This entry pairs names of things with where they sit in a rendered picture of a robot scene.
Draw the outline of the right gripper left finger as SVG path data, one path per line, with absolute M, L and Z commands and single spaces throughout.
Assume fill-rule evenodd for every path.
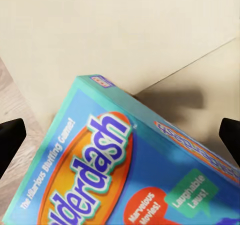
M 27 136 L 22 118 L 0 124 L 0 179 Z

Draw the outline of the board game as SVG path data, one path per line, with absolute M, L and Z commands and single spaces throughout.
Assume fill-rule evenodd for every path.
M 101 74 L 76 76 L 5 225 L 240 225 L 240 169 Z

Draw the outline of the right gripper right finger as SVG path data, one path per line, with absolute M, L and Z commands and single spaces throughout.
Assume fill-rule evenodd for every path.
M 240 121 L 222 119 L 219 136 L 240 167 Z

